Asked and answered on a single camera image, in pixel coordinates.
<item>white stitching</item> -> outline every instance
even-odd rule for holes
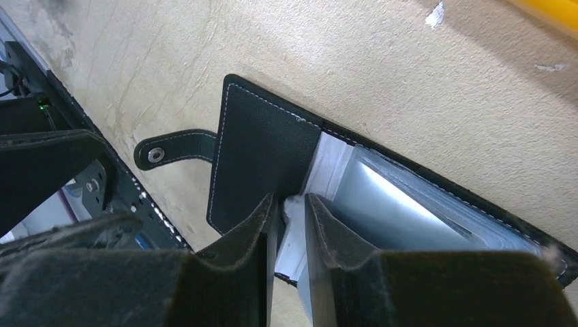
[[[181,157],[177,157],[177,158],[172,158],[169,159],[167,161],[161,161],[159,163],[155,163],[149,166],[149,169],[158,167],[158,166],[162,166],[162,165],[166,165],[166,164],[170,164],[171,162],[177,161],[177,160],[182,160],[182,159],[197,159],[197,158],[203,158],[205,160],[207,160],[208,162],[213,162],[213,159],[209,158],[209,157],[205,157],[204,155],[183,155]]]
[[[150,144],[154,144],[154,143],[158,143],[158,142],[165,142],[165,141],[172,140],[172,139],[175,139],[175,138],[182,138],[182,137],[184,137],[184,136],[190,136],[190,135],[204,135],[204,136],[208,136],[208,137],[210,137],[210,138],[217,138],[216,136],[211,135],[211,134],[208,134],[208,133],[202,133],[202,132],[198,132],[198,131],[192,131],[191,133],[181,134],[181,135],[177,135],[177,136],[171,136],[171,137],[169,137],[169,138],[163,138],[162,140],[156,140],[156,141],[152,141],[152,142],[145,143],[145,144],[140,148],[140,150],[142,150],[142,148],[144,148],[145,146],[148,146],[148,145],[150,145]],[[209,162],[211,162],[211,163],[213,162],[213,160],[212,160],[211,158],[205,157],[204,155],[183,155],[183,156],[180,156],[180,157],[177,157],[177,158],[173,158],[173,159],[169,159],[169,160],[166,160],[166,161],[161,161],[161,162],[158,162],[158,163],[154,163],[154,164],[152,164],[152,165],[149,166],[149,169],[153,169],[153,168],[158,167],[158,166],[170,164],[171,162],[175,162],[176,160],[188,159],[188,158],[192,158],[192,159],[194,159],[194,158],[203,158],[203,159],[205,159],[205,160],[207,160],[207,161],[209,161]]]
[[[347,136],[341,135],[341,134],[339,134],[339,133],[337,133],[337,132],[335,132],[335,131],[330,130],[329,128],[326,128],[326,130],[327,130],[328,132],[332,133],[332,134],[335,134],[335,135],[337,135],[337,136],[341,136],[342,138],[345,138],[346,140],[357,144],[357,142],[355,142],[354,140],[348,138]]]
[[[277,108],[277,109],[279,109],[279,110],[281,110],[281,111],[283,111],[283,112],[285,112],[285,113],[287,113],[287,114],[290,114],[291,116],[297,118],[297,119],[300,120],[300,121],[305,121],[307,124],[313,125],[313,126],[315,126],[315,127],[317,127],[317,128],[320,129],[320,127],[317,126],[315,123],[312,123],[312,122],[308,121],[307,119],[304,119],[303,117],[301,117],[301,116],[299,116],[299,115],[297,115],[297,114],[294,114],[294,113],[292,113],[292,112],[290,112],[290,111],[287,111],[286,109],[283,109],[283,108],[279,107],[278,105],[276,105],[276,104],[274,104],[274,103],[272,103],[272,102],[270,102],[270,101],[267,101],[267,100],[263,99],[263,98],[260,97],[259,95],[256,95],[255,93],[253,93],[253,92],[251,92],[251,91],[249,91],[249,90],[247,90],[247,89],[245,89],[245,88],[243,88],[243,87],[241,87],[241,86],[239,86],[239,85],[237,85],[237,84],[235,84],[235,83],[230,83],[230,84],[227,86],[227,91],[226,91],[226,93],[225,93],[225,108],[223,109],[223,122],[222,122],[221,130],[219,131],[220,134],[221,134],[221,137],[219,138],[219,148],[217,149],[217,160],[215,161],[215,175],[213,176],[213,184],[211,185],[211,205],[209,206],[209,224],[210,224],[211,226],[213,226],[213,228],[215,228],[215,229],[216,229],[219,233],[221,233],[221,234],[225,234],[225,233],[223,233],[223,232],[215,225],[215,223],[213,223],[213,203],[214,203],[213,200],[214,200],[214,198],[215,198],[215,183],[217,182],[217,171],[219,170],[219,158],[221,157],[221,146],[223,145],[223,133],[224,133],[224,130],[225,130],[225,120],[227,119],[227,108],[228,108],[228,105],[229,105],[229,90],[230,90],[230,88],[231,88],[231,85],[234,85],[234,86],[238,87],[240,90],[245,91],[246,93],[249,93],[250,95],[253,95],[253,96],[256,97],[257,99],[259,99],[259,100],[261,100],[261,101],[263,101],[263,102],[265,102],[265,103],[267,103],[267,104],[270,104],[271,106],[273,106],[273,107],[275,107],[275,108]]]
[[[152,142],[146,143],[146,145],[148,145],[148,144],[153,144],[153,143],[158,143],[158,142],[164,142],[164,141],[168,141],[168,140],[172,140],[173,138],[182,138],[183,136],[189,136],[189,135],[204,135],[204,136],[209,136],[209,137],[211,137],[211,138],[217,138],[217,136],[214,136],[214,135],[211,135],[211,134],[201,133],[201,132],[197,132],[197,131],[192,131],[191,133],[186,133],[186,134],[177,135],[177,136],[171,136],[171,137],[169,137],[169,138],[163,138],[162,140],[152,141]]]
[[[287,111],[286,109],[283,109],[283,108],[279,107],[278,105],[276,105],[276,104],[274,104],[274,103],[272,103],[272,102],[269,102],[269,101],[263,99],[263,98],[260,97],[259,95],[256,95],[255,93],[253,93],[253,92],[251,92],[251,91],[249,91],[249,90],[247,90],[247,89],[244,89],[243,87],[241,87],[241,86],[239,86],[239,85],[237,85],[237,84],[235,84],[235,83],[230,83],[230,84],[227,86],[227,91],[226,91],[226,94],[225,94],[225,108],[224,108],[224,110],[223,110],[223,123],[222,123],[221,130],[220,130],[221,137],[219,138],[219,148],[218,148],[218,150],[217,150],[217,161],[215,162],[215,175],[213,176],[213,184],[212,184],[212,186],[211,186],[211,205],[210,205],[210,207],[209,207],[209,224],[210,224],[211,226],[213,226],[213,228],[215,228],[220,234],[225,234],[225,233],[223,233],[223,232],[213,223],[213,200],[214,200],[214,198],[215,198],[215,183],[216,183],[216,181],[217,181],[217,171],[218,171],[218,169],[219,169],[219,158],[220,158],[220,155],[221,155],[221,145],[223,144],[223,131],[224,131],[224,129],[225,129],[225,120],[226,120],[226,118],[227,118],[227,107],[228,107],[228,102],[229,102],[229,89],[231,88],[231,85],[234,85],[234,86],[238,87],[240,90],[245,91],[246,93],[249,93],[249,94],[253,95],[254,97],[260,99],[261,101],[263,101],[263,102],[265,102],[265,103],[268,103],[268,104],[272,105],[273,107],[275,107],[275,108],[277,108],[277,109],[280,109],[281,111],[286,112],[286,113],[290,114],[291,116],[296,117],[296,118],[299,119],[299,120],[305,121],[305,122],[307,122],[307,123],[310,124],[310,125],[313,125],[313,126],[315,126],[315,127],[317,127],[317,128],[320,128],[320,127],[319,127],[318,125],[316,125],[315,123],[312,123],[312,122],[308,121],[307,119],[304,119],[303,117],[301,117],[301,116],[299,116],[299,115],[297,115],[297,114],[294,114],[294,113],[292,113],[292,112],[290,112],[290,111]],[[328,128],[325,128],[325,130],[329,131],[330,133],[332,133],[332,134],[334,134],[334,135],[340,136],[340,137],[342,137],[342,138],[345,138],[345,139],[347,139],[347,140],[349,140],[349,141],[357,144],[357,142],[355,142],[354,140],[352,140],[352,139],[350,139],[350,138],[348,138],[348,137],[346,137],[346,136],[343,136],[343,135],[341,135],[341,134],[339,134],[339,133],[337,133],[337,132],[335,132],[335,131],[332,131],[332,130],[330,130],[330,129],[328,129]],[[445,190],[444,190],[443,188],[441,188],[439,185],[437,185],[437,184],[435,184],[435,183],[433,183],[433,182],[431,182],[431,181],[428,181],[428,182],[431,183],[432,185],[436,186],[438,189],[441,189],[441,190],[445,191]],[[452,193],[450,193],[450,194],[451,194],[454,198],[457,198],[458,200],[460,200],[460,201],[462,201],[462,202],[465,202],[466,204],[468,204],[468,205],[470,205],[470,206],[472,206],[472,207],[480,210],[481,212],[485,213],[486,215],[492,217],[493,219],[496,219],[496,220],[498,220],[498,221],[500,221],[500,222],[502,222],[502,223],[505,223],[505,222],[504,222],[503,220],[501,220],[500,218],[494,217],[493,215],[485,212],[483,209],[478,208],[477,206],[469,203],[468,201],[465,201],[464,199],[461,199],[461,198],[455,196],[455,195],[452,194]],[[529,238],[530,240],[534,241],[534,243],[536,243],[537,245],[541,245],[537,240],[534,240],[534,239],[531,238],[530,236],[528,236],[528,235],[526,235],[526,234],[524,234],[524,233],[521,233],[521,234],[524,235],[524,236],[526,236],[526,237]],[[562,259],[562,261],[566,264],[566,268],[558,275],[558,277],[557,277],[556,279],[559,279],[559,278],[568,270],[568,263],[566,263],[566,260],[564,260],[564,259]]]

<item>textured plaster wall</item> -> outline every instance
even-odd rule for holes
[[[209,165],[144,173],[132,150],[178,129],[216,130],[227,73],[578,248],[578,42],[497,0],[444,1],[432,29],[437,4],[0,0],[196,249],[217,237],[204,222]],[[296,315],[292,290],[276,292],[276,310]],[[578,303],[575,285],[567,294]]]

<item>metal snap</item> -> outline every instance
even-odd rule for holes
[[[164,158],[164,150],[161,148],[154,148],[152,150],[149,151],[149,162],[151,163],[157,163],[159,161],[162,160],[162,158]]]

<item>black leather wallet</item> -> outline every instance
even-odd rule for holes
[[[134,160],[143,170],[180,159],[212,162],[207,222],[225,234],[248,217],[268,193],[276,193],[282,201],[302,191],[322,132],[377,151],[513,232],[523,231],[542,246],[556,246],[564,262],[558,276],[562,285],[578,276],[578,253],[542,230],[426,167],[236,75],[224,79],[216,136],[196,129],[143,140],[135,148]],[[164,155],[152,158],[152,163],[151,151],[156,148],[162,148]]]

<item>white speck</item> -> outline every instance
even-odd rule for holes
[[[566,70],[570,68],[569,63],[557,63],[553,66],[548,65],[538,65],[537,63],[534,64],[534,67],[538,68],[539,70],[543,70],[544,72],[561,72],[562,70]]]
[[[425,18],[425,24],[431,26],[432,29],[440,26],[442,21],[444,20],[444,2],[440,1],[440,3],[436,6],[436,8]]]

